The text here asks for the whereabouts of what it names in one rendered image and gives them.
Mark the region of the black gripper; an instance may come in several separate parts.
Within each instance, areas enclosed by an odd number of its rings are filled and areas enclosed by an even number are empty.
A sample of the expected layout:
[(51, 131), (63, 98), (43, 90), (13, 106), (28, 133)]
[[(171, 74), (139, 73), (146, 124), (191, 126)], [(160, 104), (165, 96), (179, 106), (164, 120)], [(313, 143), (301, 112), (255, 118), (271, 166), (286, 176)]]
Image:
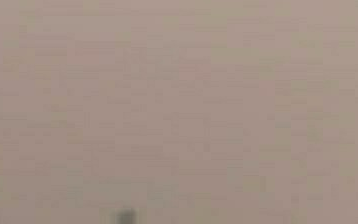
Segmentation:
[(136, 211), (124, 209), (117, 214), (117, 224), (136, 224)]

